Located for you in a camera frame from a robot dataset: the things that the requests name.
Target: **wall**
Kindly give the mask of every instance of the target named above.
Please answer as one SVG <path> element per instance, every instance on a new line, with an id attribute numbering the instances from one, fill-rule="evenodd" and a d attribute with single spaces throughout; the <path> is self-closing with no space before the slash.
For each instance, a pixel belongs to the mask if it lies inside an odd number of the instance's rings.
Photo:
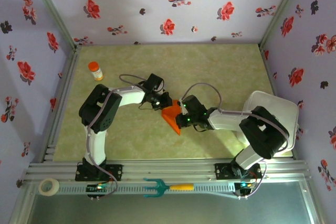
<path id="1" fill-rule="evenodd" d="M 24 170 L 43 146 L 70 47 L 41 0 L 0 6 L 0 223 L 8 223 Z"/>
<path id="2" fill-rule="evenodd" d="M 292 0 L 266 42 L 279 96 L 300 108 L 296 149 L 308 161 L 329 222 L 336 213 L 336 5 Z"/>
<path id="3" fill-rule="evenodd" d="M 260 42 L 281 0 L 52 0 L 79 44 Z"/>

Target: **container lid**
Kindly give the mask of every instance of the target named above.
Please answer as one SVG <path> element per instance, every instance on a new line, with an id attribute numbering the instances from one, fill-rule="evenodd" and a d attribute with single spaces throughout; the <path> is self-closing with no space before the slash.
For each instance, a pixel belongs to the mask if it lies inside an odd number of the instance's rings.
<path id="1" fill-rule="evenodd" d="M 99 65 L 96 61 L 92 61 L 89 63 L 89 69 L 92 71 L 92 72 L 96 72 L 98 71 L 99 69 Z"/>

